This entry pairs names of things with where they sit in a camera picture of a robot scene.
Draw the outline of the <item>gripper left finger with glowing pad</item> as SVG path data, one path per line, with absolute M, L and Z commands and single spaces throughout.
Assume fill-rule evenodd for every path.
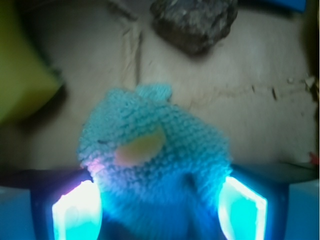
M 96 240 L 102 201 L 86 169 L 28 169 L 0 178 L 2 240 Z

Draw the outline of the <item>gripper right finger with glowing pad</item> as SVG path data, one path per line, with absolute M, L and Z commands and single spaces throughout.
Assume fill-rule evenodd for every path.
M 224 240 L 318 240 L 320 173 L 313 164 L 233 164 L 219 193 Z

